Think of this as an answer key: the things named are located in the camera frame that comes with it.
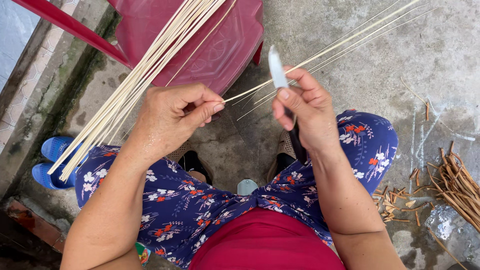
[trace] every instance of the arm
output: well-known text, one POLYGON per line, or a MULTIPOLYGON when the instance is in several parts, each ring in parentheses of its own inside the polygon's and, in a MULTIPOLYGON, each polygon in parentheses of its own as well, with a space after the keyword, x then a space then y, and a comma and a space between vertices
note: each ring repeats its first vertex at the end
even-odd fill
POLYGON ((132 247, 141 223, 146 171, 210 122, 222 101, 202 84, 147 91, 132 133, 70 228, 61 269, 142 268, 132 247), (194 108, 188 115, 187 106, 194 108))
POLYGON ((297 115, 300 142, 312 159, 318 201, 335 247, 347 269, 405 269, 390 241, 372 198, 354 177, 338 140, 330 94, 306 70, 287 74, 302 88, 283 88, 272 103, 274 116, 287 130, 297 115))

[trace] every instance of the knife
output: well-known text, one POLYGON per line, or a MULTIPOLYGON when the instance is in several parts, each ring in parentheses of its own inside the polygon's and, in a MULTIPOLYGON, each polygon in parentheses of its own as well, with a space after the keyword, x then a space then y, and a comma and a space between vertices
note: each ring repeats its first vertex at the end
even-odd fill
MULTIPOLYGON (((273 84, 278 90, 281 87, 290 88, 288 85, 287 77, 285 77, 285 71, 283 70, 282 61, 280 61, 280 55, 275 48, 275 45, 270 47, 268 52, 268 67, 270 68, 270 74, 272 75, 273 84)), ((292 142, 293 151, 295 156, 301 164, 307 164, 307 150, 301 145, 299 137, 299 125, 297 123, 297 116, 287 107, 285 108, 285 115, 293 121, 293 129, 288 132, 290 141, 292 142)))

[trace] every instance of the blue floral pants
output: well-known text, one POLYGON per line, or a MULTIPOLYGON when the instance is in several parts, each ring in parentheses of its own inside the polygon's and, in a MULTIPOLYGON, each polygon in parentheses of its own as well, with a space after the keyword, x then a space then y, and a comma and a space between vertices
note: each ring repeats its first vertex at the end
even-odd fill
MULTIPOLYGON (((395 130, 388 120, 356 110, 343 112, 337 120, 352 173, 372 194, 394 159, 395 130)), ((102 183, 119 151, 116 146, 90 151, 77 171, 80 208, 102 183)), ((223 224, 255 207, 294 217, 310 226, 324 243, 332 243, 318 203, 311 161, 305 166, 295 161, 267 185, 249 196, 239 196, 191 177, 168 159, 157 161, 147 171, 137 241, 176 266, 188 268, 195 252, 223 224)))

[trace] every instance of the beige mesh shoe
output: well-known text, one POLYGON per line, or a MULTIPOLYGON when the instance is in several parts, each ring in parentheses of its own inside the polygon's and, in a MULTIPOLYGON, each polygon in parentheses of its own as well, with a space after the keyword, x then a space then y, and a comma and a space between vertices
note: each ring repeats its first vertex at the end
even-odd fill
POLYGON ((276 157, 280 153, 285 153, 291 156, 292 158, 297 159, 297 156, 295 156, 295 152, 293 151, 292 141, 290 140, 290 136, 288 135, 288 132, 286 130, 283 130, 282 134, 280 135, 280 140, 278 141, 278 149, 275 155, 275 161, 273 162, 272 166, 270 167, 270 170, 267 173, 267 183, 270 182, 275 177, 275 172, 278 167, 278 162, 276 157))
MULTIPOLYGON (((197 156, 198 156, 198 152, 195 151, 195 149, 192 147, 192 143, 189 142, 189 141, 186 141, 177 150, 168 154, 167 159, 173 160, 174 162, 178 163, 180 161, 181 157, 183 157, 183 155, 185 155, 185 153, 188 152, 188 151, 194 151, 195 153, 197 153, 197 156)), ((198 156, 198 160, 200 161, 200 163, 203 165, 203 167, 207 171, 207 174, 208 174, 208 177, 210 177, 210 180, 213 182, 213 176, 214 175, 213 175, 212 168, 210 168, 210 166, 208 166, 208 164, 205 161, 203 161, 200 158, 200 156, 198 156)))

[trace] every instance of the blue slipper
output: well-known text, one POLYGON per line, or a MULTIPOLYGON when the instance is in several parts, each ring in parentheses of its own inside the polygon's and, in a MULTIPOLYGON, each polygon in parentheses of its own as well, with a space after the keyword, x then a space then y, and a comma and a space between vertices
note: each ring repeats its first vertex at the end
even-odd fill
MULTIPOLYGON (((57 161, 60 156, 65 152, 67 147, 73 142, 73 138, 71 137, 64 137, 64 136, 57 136, 57 137, 52 137, 48 140, 46 140, 42 144, 42 155, 44 155, 47 159, 55 162, 57 161)), ((67 164, 75 155, 75 153, 78 151, 78 149, 82 146, 82 144, 79 144, 75 150, 62 162, 62 164, 67 164)))
POLYGON ((60 165, 51 175, 47 172, 52 168, 53 163, 40 163, 32 168, 32 175, 35 181, 40 185, 50 189, 66 189, 75 186, 75 173, 78 167, 68 177, 67 181, 60 180, 61 171, 65 168, 65 165, 60 165))

